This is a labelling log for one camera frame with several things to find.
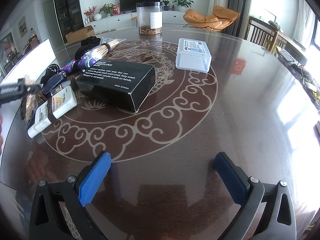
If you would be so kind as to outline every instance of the door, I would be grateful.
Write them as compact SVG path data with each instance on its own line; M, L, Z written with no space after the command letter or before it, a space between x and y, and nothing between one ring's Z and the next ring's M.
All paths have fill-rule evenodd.
M64 42L61 36L60 28L58 26L53 0L43 3L43 11L45 21L47 22L52 48L56 50L58 48L64 47Z

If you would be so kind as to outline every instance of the potted plant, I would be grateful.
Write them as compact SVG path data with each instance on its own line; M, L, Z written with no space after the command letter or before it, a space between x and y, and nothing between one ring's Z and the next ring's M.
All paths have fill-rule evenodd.
M92 6L92 8L89 7L89 10L85 11L83 14L86 15L89 19L89 22L93 22L94 19L93 19L93 16L94 16L94 13L96 11L96 6Z
M104 6L101 7L101 9L99 10L99 14L104 13L104 17L108 17L111 16L111 12L112 12L112 3L108 3L108 4L104 4Z
M192 0L173 0L172 2L178 5L178 11L185 12L187 8L191 7Z
M169 4L169 0L162 0L162 2L163 2L163 4L164 4L164 7L163 7L163 9L165 10L165 11L169 11L169 6L168 6L168 4Z

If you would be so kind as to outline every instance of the metal screw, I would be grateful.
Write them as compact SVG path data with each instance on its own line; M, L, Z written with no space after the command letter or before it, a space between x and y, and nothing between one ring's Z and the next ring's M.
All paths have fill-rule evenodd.
M45 180L39 181L39 186L40 186L40 187L42 187L42 186L44 186L44 185L45 185Z
M281 185L282 187L286 187L288 184L287 184L284 180L281 180L281 181L280 181L280 185Z
M252 176L250 177L250 180L253 182L253 183L258 183L259 182L259 179L255 176Z
M70 176L68 178L68 182L72 183L72 182L75 182L76 181L76 177L75 176Z

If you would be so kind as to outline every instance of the black jar lid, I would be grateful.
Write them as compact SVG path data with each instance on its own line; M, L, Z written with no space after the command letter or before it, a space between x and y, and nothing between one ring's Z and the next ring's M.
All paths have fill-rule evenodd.
M162 6L162 2L140 2L136 3L137 7Z

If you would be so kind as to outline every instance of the orange lounge chair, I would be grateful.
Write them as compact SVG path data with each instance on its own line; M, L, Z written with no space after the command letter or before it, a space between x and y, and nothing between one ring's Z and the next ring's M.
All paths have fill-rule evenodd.
M197 11L189 9L183 19L193 27L219 32L232 24L239 16L238 12L215 5L212 15L204 17Z

